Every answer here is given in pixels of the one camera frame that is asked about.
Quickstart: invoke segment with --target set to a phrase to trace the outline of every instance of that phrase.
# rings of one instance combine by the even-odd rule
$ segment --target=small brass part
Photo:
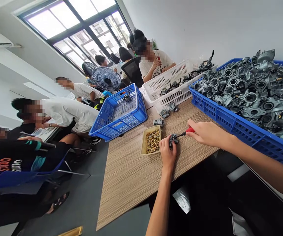
[[[153,131],[146,136],[147,138],[147,153],[159,151],[160,131]]]

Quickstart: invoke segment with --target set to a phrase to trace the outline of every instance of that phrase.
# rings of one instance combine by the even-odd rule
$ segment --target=hand
[[[44,123],[44,124],[43,124],[43,127],[44,127],[44,128],[49,128],[49,127],[50,127],[50,123]]]
[[[186,135],[191,136],[197,142],[204,145],[226,149],[229,145],[232,145],[233,138],[235,138],[235,136],[227,133],[213,122],[196,123],[192,120],[188,120],[187,124],[188,127],[192,127],[196,133],[187,132]]]
[[[162,73],[163,73],[163,72],[166,72],[167,70],[168,70],[167,67],[162,68]]]
[[[50,119],[51,119],[51,117],[49,117],[49,116],[44,116],[44,117],[43,117],[43,123],[49,121]]]
[[[173,171],[174,163],[176,160],[176,144],[173,141],[172,143],[173,149],[170,150],[169,147],[170,137],[171,135],[162,139],[159,143],[159,146],[160,146],[161,158],[163,163],[163,169],[168,171]]]
[[[39,142],[43,142],[43,140],[41,138],[38,137],[31,137],[30,140],[34,140],[34,141],[39,141]]]
[[[32,138],[31,136],[27,136],[27,137],[18,138],[17,140],[24,141],[24,140],[30,140],[31,138]]]
[[[155,70],[160,65],[162,65],[162,63],[159,60],[159,56],[157,56],[157,57],[155,57],[155,60],[152,63],[151,70]]]

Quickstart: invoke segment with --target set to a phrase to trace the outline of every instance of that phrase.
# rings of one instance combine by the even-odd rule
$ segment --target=shorts
[[[94,109],[96,110],[100,110],[104,101],[105,101],[106,97],[101,97],[101,98],[97,98],[95,101],[94,101]]]
[[[66,153],[73,146],[64,142],[58,142],[56,146],[50,149],[46,154],[46,159],[39,171],[52,171],[54,170]]]

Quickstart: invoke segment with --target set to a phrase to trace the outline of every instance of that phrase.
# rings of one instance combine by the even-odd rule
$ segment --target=black window frame
[[[95,35],[95,33],[92,31],[92,29],[90,28],[90,25],[93,25],[95,23],[97,23],[100,20],[103,20],[105,25],[108,28],[108,31],[106,32],[110,32],[112,34],[112,36],[114,37],[115,41],[117,42],[117,44],[122,47],[122,46],[126,46],[126,45],[121,45],[120,40],[118,40],[118,38],[116,37],[115,33],[112,31],[111,26],[109,25],[108,21],[106,20],[106,18],[108,16],[112,16],[113,13],[115,12],[119,12],[119,14],[121,15],[124,23],[125,24],[129,33],[132,33],[124,15],[123,12],[121,11],[118,2],[116,0],[115,1],[115,5],[101,11],[98,12],[97,14],[95,14],[94,16],[83,20],[82,17],[79,15],[79,13],[76,11],[76,9],[73,7],[73,5],[69,2],[69,0],[61,0],[63,1],[67,7],[71,10],[71,12],[75,15],[75,17],[78,19],[79,23],[77,25],[74,25],[73,27],[66,29],[64,32],[59,33],[58,35],[53,36],[50,39],[47,39],[40,31],[38,31],[32,24],[30,24],[28,22],[28,20],[26,20],[26,17],[31,18],[34,15],[40,14],[40,12],[48,10],[50,7],[53,7],[56,4],[59,4],[60,1],[59,0],[48,0],[45,1],[27,11],[25,11],[24,13],[18,15],[17,17],[22,20],[27,26],[29,26],[37,35],[39,35],[46,43],[48,43],[55,51],[57,51],[62,57],[64,57],[71,65],[73,65],[77,70],[79,70],[83,75],[85,75],[85,73],[83,72],[82,69],[80,69],[71,59],[69,59],[63,52],[61,52],[57,47],[55,47],[54,44],[68,38],[70,39],[74,45],[76,45],[76,47],[93,63],[96,64],[95,61],[91,60],[91,56],[89,55],[88,52],[86,52],[82,47],[80,47],[73,39],[71,36],[73,36],[74,34],[85,30],[88,35],[90,36],[90,41],[94,41],[98,47],[101,49],[101,51],[99,51],[99,53],[103,52],[104,55],[106,55],[108,58],[110,57],[110,53],[107,51],[107,47],[104,47],[103,44],[101,43],[101,41],[98,39],[98,37]]]

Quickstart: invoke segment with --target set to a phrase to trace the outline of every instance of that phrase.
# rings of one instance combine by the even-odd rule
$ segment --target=floor
[[[29,221],[20,236],[57,236],[79,226],[83,226],[83,236],[106,235],[145,235],[150,218],[148,205],[133,209],[109,225],[96,232],[96,223],[102,193],[102,185],[109,143],[97,144],[98,153],[92,153],[84,161],[79,173],[85,176],[72,176],[61,190],[69,189],[68,200],[54,214]]]

